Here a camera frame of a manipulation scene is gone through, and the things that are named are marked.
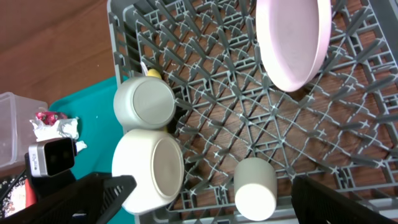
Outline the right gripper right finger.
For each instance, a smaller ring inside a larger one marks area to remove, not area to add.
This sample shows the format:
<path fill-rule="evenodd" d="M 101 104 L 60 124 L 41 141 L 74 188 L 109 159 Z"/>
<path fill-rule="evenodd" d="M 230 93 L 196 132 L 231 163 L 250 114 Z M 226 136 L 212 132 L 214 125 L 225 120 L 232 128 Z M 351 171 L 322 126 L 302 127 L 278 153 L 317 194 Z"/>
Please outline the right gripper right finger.
<path fill-rule="evenodd" d="M 292 206 L 300 224 L 393 224 L 394 221 L 308 177 L 292 184 Z"/>

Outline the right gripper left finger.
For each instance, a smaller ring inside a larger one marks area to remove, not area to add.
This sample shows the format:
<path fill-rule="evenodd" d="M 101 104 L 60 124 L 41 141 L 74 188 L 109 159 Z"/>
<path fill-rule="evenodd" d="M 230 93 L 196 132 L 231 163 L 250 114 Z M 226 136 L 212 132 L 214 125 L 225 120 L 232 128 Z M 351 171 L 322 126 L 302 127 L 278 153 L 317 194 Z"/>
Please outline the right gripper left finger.
<path fill-rule="evenodd" d="M 136 188 L 131 175 L 91 173 L 1 220 L 1 224 L 107 223 Z"/>

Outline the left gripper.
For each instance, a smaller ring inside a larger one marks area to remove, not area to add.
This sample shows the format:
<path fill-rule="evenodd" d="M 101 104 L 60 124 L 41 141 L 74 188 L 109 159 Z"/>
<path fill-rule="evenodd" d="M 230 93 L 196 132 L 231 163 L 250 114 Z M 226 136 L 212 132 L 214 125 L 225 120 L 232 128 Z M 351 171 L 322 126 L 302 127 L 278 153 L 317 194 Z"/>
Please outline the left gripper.
<path fill-rule="evenodd" d="M 71 170 L 67 170 L 53 177 L 33 177 L 28 153 L 25 153 L 24 159 L 27 180 L 36 199 L 43 199 L 76 182 L 76 178 Z"/>

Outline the white paper cup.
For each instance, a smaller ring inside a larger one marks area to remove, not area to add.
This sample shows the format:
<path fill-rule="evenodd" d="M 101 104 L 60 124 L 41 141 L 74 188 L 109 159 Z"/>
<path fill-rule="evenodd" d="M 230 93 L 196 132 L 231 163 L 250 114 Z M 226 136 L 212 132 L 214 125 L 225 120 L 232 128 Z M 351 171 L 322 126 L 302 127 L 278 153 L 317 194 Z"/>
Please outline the white paper cup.
<path fill-rule="evenodd" d="M 252 221 L 271 217 L 277 205 L 277 177 L 264 159 L 243 159 L 234 170 L 234 202 L 239 213 Z"/>

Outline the white paper napkin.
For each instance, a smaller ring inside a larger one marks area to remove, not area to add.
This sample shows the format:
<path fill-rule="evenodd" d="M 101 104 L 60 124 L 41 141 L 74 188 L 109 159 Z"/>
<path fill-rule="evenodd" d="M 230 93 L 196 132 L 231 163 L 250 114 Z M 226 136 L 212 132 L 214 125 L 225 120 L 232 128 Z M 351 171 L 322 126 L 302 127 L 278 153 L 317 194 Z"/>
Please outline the white paper napkin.
<path fill-rule="evenodd" d="M 31 119 L 36 141 L 46 141 L 56 138 L 71 138 L 76 140 L 77 152 L 87 148 L 84 141 L 79 140 L 78 118 L 57 120 L 53 125 L 44 124 L 39 119 Z"/>

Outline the red wrapper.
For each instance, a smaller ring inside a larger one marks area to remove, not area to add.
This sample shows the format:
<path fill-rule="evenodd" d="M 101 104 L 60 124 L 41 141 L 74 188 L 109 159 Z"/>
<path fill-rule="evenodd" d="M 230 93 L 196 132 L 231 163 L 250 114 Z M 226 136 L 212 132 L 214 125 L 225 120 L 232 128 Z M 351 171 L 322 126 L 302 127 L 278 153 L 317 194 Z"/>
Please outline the red wrapper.
<path fill-rule="evenodd" d="M 67 119 L 68 116 L 61 112 L 41 111 L 35 114 L 38 120 L 41 120 L 46 125 L 54 125 L 60 119 Z"/>

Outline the cream bowl with peanuts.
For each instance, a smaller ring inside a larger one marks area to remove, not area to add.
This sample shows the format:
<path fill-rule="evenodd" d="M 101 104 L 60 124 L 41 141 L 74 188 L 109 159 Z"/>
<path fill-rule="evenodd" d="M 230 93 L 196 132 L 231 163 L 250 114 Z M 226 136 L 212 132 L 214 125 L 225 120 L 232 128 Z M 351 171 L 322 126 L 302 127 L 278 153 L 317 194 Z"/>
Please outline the cream bowl with peanuts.
<path fill-rule="evenodd" d="M 169 133 L 133 129 L 118 142 L 111 172 L 114 177 L 134 177 L 136 188 L 122 206 L 133 215 L 142 215 L 177 197 L 184 176 L 182 150 Z"/>

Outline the grey bowl with peanuts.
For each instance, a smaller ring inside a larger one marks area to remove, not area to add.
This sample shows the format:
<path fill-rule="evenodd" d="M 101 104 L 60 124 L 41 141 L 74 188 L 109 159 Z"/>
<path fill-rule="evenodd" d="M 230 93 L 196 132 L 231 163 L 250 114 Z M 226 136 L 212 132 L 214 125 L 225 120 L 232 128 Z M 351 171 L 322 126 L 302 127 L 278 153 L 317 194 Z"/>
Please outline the grey bowl with peanuts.
<path fill-rule="evenodd" d="M 130 78 L 116 90 L 113 108 L 126 131 L 160 129 L 174 117 L 175 95 L 171 87 L 159 78 Z"/>

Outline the yellow plastic spoon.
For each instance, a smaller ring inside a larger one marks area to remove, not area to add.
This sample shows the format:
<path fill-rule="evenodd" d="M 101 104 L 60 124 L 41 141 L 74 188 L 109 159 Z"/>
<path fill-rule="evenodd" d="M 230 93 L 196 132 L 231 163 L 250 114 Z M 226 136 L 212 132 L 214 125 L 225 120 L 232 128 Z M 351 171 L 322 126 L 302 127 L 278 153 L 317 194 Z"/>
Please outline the yellow plastic spoon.
<path fill-rule="evenodd" d="M 147 76 L 162 79 L 162 75 L 156 69 L 153 68 L 147 71 Z"/>

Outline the pink round plate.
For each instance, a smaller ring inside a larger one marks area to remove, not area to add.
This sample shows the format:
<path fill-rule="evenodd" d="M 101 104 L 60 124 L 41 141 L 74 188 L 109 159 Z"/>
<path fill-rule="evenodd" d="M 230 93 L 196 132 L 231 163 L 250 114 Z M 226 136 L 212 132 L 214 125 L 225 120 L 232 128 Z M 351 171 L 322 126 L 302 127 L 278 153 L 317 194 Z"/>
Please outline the pink round plate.
<path fill-rule="evenodd" d="M 331 37 L 330 0 L 257 0 L 256 34 L 273 84 L 296 91 L 319 71 Z"/>

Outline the orange carrot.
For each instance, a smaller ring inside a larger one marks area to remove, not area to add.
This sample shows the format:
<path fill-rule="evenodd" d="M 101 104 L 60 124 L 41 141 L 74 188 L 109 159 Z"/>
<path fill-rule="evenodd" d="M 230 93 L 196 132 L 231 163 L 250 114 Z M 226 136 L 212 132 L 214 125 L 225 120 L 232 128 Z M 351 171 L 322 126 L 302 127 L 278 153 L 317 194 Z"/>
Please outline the orange carrot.
<path fill-rule="evenodd" d="M 30 186 L 29 180 L 25 180 L 25 207 L 29 207 L 35 204 L 37 201 L 35 192 L 33 191 L 32 187 Z"/>

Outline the white plastic fork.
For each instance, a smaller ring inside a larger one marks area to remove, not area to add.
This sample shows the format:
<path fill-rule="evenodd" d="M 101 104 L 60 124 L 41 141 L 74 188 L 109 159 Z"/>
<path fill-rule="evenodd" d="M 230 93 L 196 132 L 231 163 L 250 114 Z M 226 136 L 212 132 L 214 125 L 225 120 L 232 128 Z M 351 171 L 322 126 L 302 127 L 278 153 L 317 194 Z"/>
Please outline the white plastic fork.
<path fill-rule="evenodd" d="M 147 76 L 148 75 L 148 69 L 147 69 L 145 63 L 143 61 L 141 61 L 140 65 L 141 65 L 142 74 Z"/>

